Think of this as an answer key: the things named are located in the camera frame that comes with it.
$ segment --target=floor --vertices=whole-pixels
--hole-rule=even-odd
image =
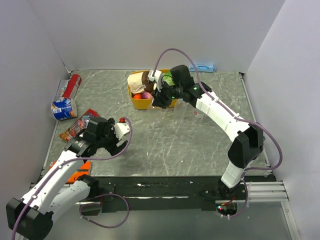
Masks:
[[[193,108],[185,117],[174,108],[163,111],[137,110],[128,95],[127,78],[132,70],[81,70],[82,83],[75,97],[78,116],[89,108],[101,117],[128,117],[133,124],[132,143],[120,157],[92,163],[92,176],[221,176],[229,163],[231,142],[211,119],[197,120]],[[245,119],[253,119],[241,75],[237,72],[201,73],[201,81],[212,87],[220,99]],[[45,169],[57,160],[66,142],[59,134],[75,120],[57,125]],[[98,150],[95,157],[109,153]],[[265,167],[261,154],[251,166]],[[266,175],[266,171],[251,171],[248,175]]]

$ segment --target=white wall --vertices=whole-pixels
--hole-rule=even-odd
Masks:
[[[320,1],[286,0],[245,75],[257,119],[283,149],[283,180],[302,239],[320,239]],[[274,164],[274,146],[267,153]]]
[[[68,73],[26,0],[0,1],[0,239],[5,206],[40,175],[55,125],[50,102]]]
[[[28,0],[69,70],[149,69],[167,48],[245,73],[285,0]],[[177,53],[161,67],[180,62]]]

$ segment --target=red box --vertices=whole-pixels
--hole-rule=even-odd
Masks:
[[[66,89],[62,97],[65,99],[74,99],[78,91],[79,85],[81,84],[81,81],[82,79],[79,74],[73,74],[68,83],[68,86],[66,86]]]

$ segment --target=gray marble surface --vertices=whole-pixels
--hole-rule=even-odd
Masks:
[[[89,108],[101,117],[128,117],[133,125],[132,142],[120,157],[94,161],[92,176],[221,176],[228,165],[231,142],[228,136],[208,117],[197,120],[188,106],[185,116],[174,108],[137,110],[128,95],[127,78],[132,70],[81,70],[82,83],[75,97],[78,116]],[[201,81],[212,87],[224,103],[245,119],[253,119],[241,76],[237,72],[201,73]],[[55,161],[66,142],[59,134],[75,119],[58,123],[49,152],[47,166]],[[99,149],[95,157],[107,157]],[[261,154],[251,166],[265,167]],[[248,175],[265,175],[250,171]]]

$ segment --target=yellow basket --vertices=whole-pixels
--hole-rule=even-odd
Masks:
[[[170,69],[160,69],[161,72],[163,72],[164,74],[166,72],[168,72]],[[135,71],[131,74],[138,74],[138,73],[142,73],[142,72],[149,72],[148,70],[145,71]],[[132,96],[132,93],[130,91],[130,87],[128,86],[128,93],[129,96],[131,98],[132,104],[136,109],[147,109],[148,106],[152,103],[152,99],[134,99]],[[173,108],[176,104],[177,99],[174,99],[171,103],[171,105],[168,108]]]

